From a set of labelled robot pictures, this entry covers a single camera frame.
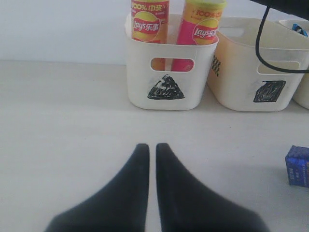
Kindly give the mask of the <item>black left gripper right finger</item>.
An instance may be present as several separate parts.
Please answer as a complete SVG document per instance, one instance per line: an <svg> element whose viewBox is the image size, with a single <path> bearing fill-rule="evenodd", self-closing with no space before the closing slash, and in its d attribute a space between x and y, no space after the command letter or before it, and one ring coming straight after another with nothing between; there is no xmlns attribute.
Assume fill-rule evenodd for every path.
<svg viewBox="0 0 309 232"><path fill-rule="evenodd" d="M195 178L167 143L156 145L156 191L163 232L267 232L260 216Z"/></svg>

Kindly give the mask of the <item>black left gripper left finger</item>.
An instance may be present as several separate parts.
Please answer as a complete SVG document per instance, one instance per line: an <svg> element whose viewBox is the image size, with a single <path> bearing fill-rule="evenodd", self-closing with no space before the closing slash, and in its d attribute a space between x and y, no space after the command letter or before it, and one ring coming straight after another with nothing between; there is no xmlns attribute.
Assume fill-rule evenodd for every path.
<svg viewBox="0 0 309 232"><path fill-rule="evenodd" d="M143 232L149 196L150 149L136 145L117 175L84 202L55 216L47 232Z"/></svg>

